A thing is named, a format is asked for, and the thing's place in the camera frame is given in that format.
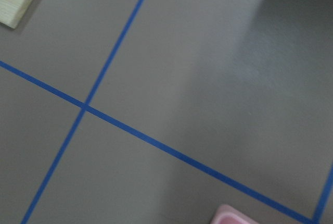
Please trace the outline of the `pink plastic bin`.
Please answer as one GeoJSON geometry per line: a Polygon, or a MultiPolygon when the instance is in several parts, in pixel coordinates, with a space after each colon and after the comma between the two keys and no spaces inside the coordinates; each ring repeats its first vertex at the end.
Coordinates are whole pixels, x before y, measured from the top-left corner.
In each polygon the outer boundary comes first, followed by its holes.
{"type": "Polygon", "coordinates": [[[239,212],[229,205],[221,205],[215,212],[210,224],[258,224],[258,222],[239,212]]]}

